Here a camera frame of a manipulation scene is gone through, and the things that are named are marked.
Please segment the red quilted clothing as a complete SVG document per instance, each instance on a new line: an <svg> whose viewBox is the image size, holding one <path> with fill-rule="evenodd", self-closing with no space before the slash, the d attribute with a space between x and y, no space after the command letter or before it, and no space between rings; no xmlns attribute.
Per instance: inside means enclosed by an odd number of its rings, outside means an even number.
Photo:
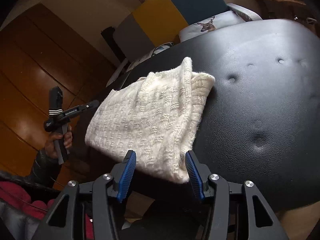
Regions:
<svg viewBox="0 0 320 240"><path fill-rule="evenodd" d="M21 181L1 181L1 239L32 239L59 191Z"/></svg>

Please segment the black white patterned pillow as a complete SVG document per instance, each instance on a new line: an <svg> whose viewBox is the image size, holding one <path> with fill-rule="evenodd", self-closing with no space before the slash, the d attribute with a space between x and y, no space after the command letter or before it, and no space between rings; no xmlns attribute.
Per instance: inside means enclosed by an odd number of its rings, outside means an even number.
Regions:
<svg viewBox="0 0 320 240"><path fill-rule="evenodd" d="M116 69L114 74L111 76L111 78L108 80L107 85L109 86L111 83L113 83L118 76L120 75L122 70L125 70L125 72L128 72L130 70L133 70L137 65L141 64L142 62L146 61L147 59L171 48L174 45L174 42L167 42L164 44L161 44L160 46L157 46L156 48L152 49L150 52L145 54L144 56L134 60L133 62L129 62L129 60L126 58Z"/></svg>

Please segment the cluttered wooden shelf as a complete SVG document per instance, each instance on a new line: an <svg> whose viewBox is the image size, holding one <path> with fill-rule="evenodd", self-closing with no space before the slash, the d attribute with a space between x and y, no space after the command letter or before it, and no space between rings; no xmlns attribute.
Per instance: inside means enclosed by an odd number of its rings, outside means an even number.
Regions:
<svg viewBox="0 0 320 240"><path fill-rule="evenodd" d="M264 19L293 20L319 35L319 20L303 0L256 0Z"/></svg>

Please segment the cream knitted sweater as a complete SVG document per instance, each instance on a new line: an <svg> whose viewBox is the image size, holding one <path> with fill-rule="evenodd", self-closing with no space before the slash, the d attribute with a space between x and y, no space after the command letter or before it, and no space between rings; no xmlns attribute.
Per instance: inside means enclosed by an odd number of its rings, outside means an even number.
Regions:
<svg viewBox="0 0 320 240"><path fill-rule="evenodd" d="M133 150L140 172L186 183L185 154L214 84L212 75L193 71L189 57L174 69L150 72L109 93L89 123L85 143L116 161Z"/></svg>

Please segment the grey yellow teal sofa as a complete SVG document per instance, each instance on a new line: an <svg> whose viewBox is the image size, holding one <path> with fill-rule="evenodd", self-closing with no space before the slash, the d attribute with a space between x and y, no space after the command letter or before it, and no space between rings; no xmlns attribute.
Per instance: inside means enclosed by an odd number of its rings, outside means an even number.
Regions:
<svg viewBox="0 0 320 240"><path fill-rule="evenodd" d="M172 42L185 27L226 12L224 0L146 0L116 28L113 38L129 61Z"/></svg>

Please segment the deer print pillow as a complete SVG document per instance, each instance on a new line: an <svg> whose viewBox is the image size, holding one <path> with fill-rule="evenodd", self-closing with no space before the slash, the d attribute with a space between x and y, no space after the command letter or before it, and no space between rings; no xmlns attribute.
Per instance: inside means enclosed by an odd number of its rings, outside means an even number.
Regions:
<svg viewBox="0 0 320 240"><path fill-rule="evenodd" d="M245 21L236 13L232 11L223 12L182 29L179 32L179 39L180 42L184 42L211 31L240 23L245 23Z"/></svg>

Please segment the black leather ottoman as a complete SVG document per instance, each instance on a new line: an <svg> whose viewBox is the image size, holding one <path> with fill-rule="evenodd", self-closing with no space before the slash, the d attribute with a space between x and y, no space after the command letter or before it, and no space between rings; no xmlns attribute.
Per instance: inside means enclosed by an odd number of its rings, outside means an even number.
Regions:
<svg viewBox="0 0 320 240"><path fill-rule="evenodd" d="M177 67L215 77L193 150L228 181L253 181L275 210L319 201L319 38L289 20L233 25L146 60L124 86Z"/></svg>

